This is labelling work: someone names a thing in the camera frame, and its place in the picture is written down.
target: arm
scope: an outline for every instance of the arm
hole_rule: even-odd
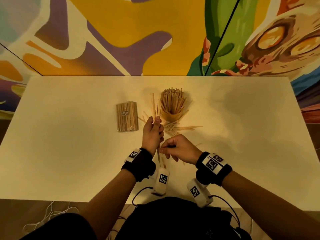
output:
[[[195,165],[202,154],[183,135],[166,140],[161,153]],[[231,171],[222,187],[272,239],[320,239],[320,223],[284,199]]]
[[[159,143],[164,140],[164,127],[160,125],[159,117],[152,123],[150,117],[143,128],[141,147],[154,156]],[[93,228],[98,240],[107,238],[135,184],[134,175],[122,169],[80,212]]]

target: pack of wooden sticks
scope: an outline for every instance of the pack of wooden sticks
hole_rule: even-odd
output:
[[[129,101],[117,104],[116,107],[118,132],[137,131],[139,129],[137,103]]]

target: wall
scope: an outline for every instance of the wall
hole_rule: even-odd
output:
[[[0,48],[10,116],[37,72],[288,76],[306,123],[320,123],[314,0],[0,0],[0,12],[0,43],[14,53]]]

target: black wristband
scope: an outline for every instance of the black wristband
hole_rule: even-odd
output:
[[[121,169],[130,171],[137,182],[153,175],[156,170],[156,164],[152,161],[152,155],[146,149],[140,148],[139,152],[132,162],[126,161]]]
[[[199,157],[196,168],[198,169],[196,172],[196,178],[197,180],[204,185],[207,184],[216,184],[221,186],[222,181],[224,178],[232,171],[232,167],[229,164],[226,164],[225,162],[222,162],[223,159],[219,157],[218,155],[215,155],[216,158],[212,158],[209,156],[209,152],[204,152]],[[203,161],[209,156],[209,161],[207,164],[204,164]],[[217,166],[222,167],[218,174],[214,173],[214,169]]]

